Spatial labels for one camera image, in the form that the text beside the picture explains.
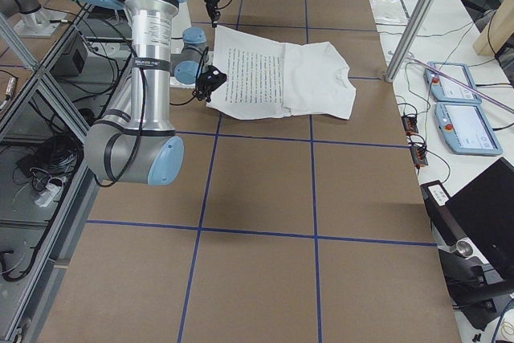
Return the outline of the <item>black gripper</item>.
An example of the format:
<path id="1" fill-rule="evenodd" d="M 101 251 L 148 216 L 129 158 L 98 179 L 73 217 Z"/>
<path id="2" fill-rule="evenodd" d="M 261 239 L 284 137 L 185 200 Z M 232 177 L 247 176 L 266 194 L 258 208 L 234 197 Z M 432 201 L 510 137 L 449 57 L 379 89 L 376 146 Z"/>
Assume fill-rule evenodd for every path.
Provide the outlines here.
<path id="1" fill-rule="evenodd" d="M 207 8 L 207 13 L 210 17 L 211 26 L 216 28 L 218 26 L 218 3 L 220 0 L 204 0 Z"/>
<path id="2" fill-rule="evenodd" d="M 218 76 L 201 76 L 198 80 L 198 97 L 210 98 L 213 91 L 220 86 Z"/>

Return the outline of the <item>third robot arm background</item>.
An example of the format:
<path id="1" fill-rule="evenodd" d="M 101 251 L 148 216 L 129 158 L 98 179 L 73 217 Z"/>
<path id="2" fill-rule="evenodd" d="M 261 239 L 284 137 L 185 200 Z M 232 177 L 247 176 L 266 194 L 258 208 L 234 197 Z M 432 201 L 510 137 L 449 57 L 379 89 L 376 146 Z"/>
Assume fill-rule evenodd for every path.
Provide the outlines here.
<path id="1" fill-rule="evenodd" d="M 43 7 L 39 0 L 1 0 L 1 13 L 9 18 L 16 14 L 43 18 Z"/>

